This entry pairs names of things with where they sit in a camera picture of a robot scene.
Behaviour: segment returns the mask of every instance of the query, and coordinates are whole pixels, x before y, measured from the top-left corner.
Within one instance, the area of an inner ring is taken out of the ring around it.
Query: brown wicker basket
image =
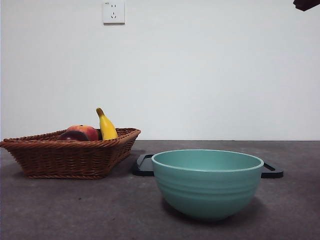
[[[103,141],[56,140],[65,130],[6,138],[0,143],[31,179],[102,179],[131,152],[141,133],[116,128],[118,137]]]

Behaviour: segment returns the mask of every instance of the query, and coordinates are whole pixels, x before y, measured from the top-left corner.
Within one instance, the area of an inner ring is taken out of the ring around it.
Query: gray countertop
[[[141,154],[218,149],[252,154],[284,169],[261,179],[251,203],[220,222],[185,217],[154,177],[136,176]],[[1,150],[1,240],[316,240],[320,237],[320,141],[137,140],[100,180],[29,179]]]

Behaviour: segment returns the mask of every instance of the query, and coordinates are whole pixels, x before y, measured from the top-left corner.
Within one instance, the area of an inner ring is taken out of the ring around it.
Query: yellow banana
[[[115,139],[118,137],[117,131],[112,124],[112,122],[106,117],[104,111],[100,107],[96,109],[96,113],[100,120],[100,130],[102,135],[102,140]]]

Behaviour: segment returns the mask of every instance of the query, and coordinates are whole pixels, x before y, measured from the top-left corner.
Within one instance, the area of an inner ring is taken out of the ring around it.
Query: ceramic bowl
[[[151,159],[163,198],[187,216],[213,221],[249,204],[264,165],[253,155],[212,149],[165,151]]]

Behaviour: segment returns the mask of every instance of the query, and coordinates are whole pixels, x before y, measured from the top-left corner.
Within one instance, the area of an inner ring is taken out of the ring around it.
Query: red peach
[[[72,126],[68,127],[68,129],[67,129],[67,131],[70,131],[70,130],[76,130],[76,131],[83,132],[88,137],[89,141],[98,141],[99,140],[98,131],[92,126],[72,125]]]

